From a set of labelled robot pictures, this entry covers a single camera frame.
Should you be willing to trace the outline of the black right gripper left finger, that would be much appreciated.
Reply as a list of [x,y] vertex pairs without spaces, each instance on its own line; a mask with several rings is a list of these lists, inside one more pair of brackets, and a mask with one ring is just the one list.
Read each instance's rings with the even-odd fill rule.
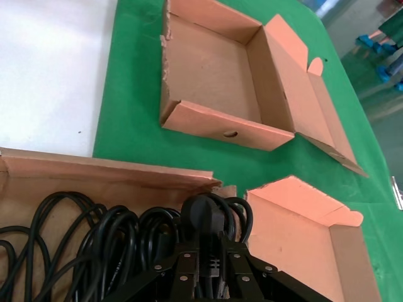
[[106,301],[195,301],[199,279],[197,248],[180,247],[105,297]]

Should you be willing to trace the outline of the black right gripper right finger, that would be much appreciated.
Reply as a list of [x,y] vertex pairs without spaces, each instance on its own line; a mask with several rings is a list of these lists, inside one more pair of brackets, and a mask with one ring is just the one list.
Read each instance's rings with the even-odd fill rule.
[[251,255],[246,244],[221,236],[220,245],[231,301],[318,300],[318,292],[273,264]]

